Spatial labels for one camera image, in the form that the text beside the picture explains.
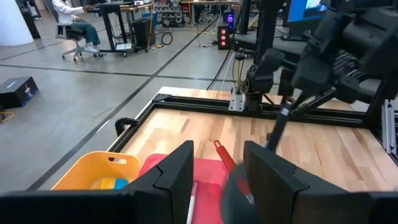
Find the computer monitor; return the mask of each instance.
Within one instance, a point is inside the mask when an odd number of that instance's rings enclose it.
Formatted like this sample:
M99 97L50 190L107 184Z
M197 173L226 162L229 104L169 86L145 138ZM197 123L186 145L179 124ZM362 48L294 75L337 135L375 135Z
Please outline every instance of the computer monitor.
M282 26L290 28L290 36L282 37L282 40L306 41L301 34L316 29L328 9L321 0L287 0L286 4Z

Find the red object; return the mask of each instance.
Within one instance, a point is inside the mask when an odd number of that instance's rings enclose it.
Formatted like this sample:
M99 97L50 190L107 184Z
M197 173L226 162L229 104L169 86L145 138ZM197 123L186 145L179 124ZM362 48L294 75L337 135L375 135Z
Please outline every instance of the red object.
M139 176L145 174L162 159L164 154L152 154L145 161ZM220 200L228 171L223 162L210 159L193 161L193 178L198 182L193 210L193 224L222 224Z
M214 141L214 145L216 146L216 151L220 156L221 160L224 162L224 165L228 169L228 171L233 170L236 167L235 161L229 155L228 151L225 149L223 145L219 142L219 140Z

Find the blue object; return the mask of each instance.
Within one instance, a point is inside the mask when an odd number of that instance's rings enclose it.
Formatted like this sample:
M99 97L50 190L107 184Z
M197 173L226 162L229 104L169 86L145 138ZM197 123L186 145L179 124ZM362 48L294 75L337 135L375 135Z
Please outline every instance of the blue object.
M155 27L157 25L157 14L156 13L152 13L153 16L153 26ZM150 19L150 13L143 13L142 14L142 18L149 18Z
M118 178L115 180L114 189L120 190L123 187L127 186L127 184L129 184L129 182L126 179Z
M292 0L287 22L321 19L327 9L319 0Z

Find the person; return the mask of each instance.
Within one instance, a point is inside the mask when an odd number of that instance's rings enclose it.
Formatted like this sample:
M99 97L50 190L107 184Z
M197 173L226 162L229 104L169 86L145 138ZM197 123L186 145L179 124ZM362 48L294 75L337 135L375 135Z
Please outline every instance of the person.
M77 17L77 14L83 14L85 11L93 8L91 5L83 7L72 7L68 0L52 0L54 10L58 13L58 23L70 24L72 27L85 31L85 51L98 53L98 45L101 43L97 30L93 25Z

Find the red handle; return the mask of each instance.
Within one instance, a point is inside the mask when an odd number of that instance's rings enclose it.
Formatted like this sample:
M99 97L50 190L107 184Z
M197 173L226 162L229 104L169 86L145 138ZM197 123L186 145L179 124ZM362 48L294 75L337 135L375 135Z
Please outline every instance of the red handle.
M223 145L218 140L214 141L214 145L216 146L216 151L218 155L221 157L221 160L224 162L224 165L231 171L235 168L236 164L232 157L229 155L228 151L225 149Z

